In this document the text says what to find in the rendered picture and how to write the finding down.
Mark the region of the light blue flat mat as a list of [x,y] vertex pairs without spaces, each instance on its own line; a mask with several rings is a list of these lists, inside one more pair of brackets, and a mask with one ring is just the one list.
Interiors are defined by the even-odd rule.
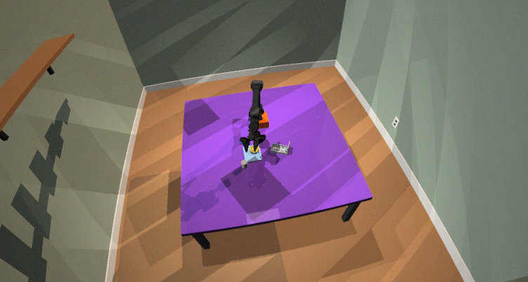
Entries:
[[253,145],[250,145],[249,148],[248,148],[248,152],[246,153],[245,152],[245,149],[243,147],[243,152],[244,152],[244,160],[247,160],[247,163],[249,162],[253,162],[253,161],[261,161],[263,160],[262,158],[262,155],[261,155],[261,151],[260,151],[260,145],[258,145],[259,147],[259,151],[256,152],[256,153],[252,153],[250,151],[250,147],[253,146]]

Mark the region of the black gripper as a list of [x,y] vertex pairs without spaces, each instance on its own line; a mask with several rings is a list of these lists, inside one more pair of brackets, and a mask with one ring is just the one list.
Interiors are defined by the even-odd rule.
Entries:
[[249,145],[250,145],[250,141],[253,141],[253,150],[256,151],[258,145],[261,143],[261,142],[256,142],[255,139],[252,139],[252,135],[254,134],[254,132],[258,133],[259,131],[256,130],[256,131],[249,131],[249,136],[247,137],[241,137],[240,138],[240,142],[242,142],[242,144],[244,145],[244,149],[245,149],[245,152],[247,153],[248,152],[248,148],[249,148]]

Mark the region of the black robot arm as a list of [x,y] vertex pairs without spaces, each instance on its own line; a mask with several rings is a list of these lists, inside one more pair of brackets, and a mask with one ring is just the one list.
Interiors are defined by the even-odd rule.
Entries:
[[[253,99],[249,112],[250,119],[248,118],[248,121],[251,121],[249,124],[249,130],[254,132],[258,130],[259,121],[263,120],[262,114],[264,113],[264,109],[260,103],[260,92],[263,89],[263,82],[259,80],[253,80],[251,82],[251,89],[253,91]],[[261,135],[260,132],[254,132],[252,139],[255,139],[256,142],[263,142],[266,139],[266,135]]]

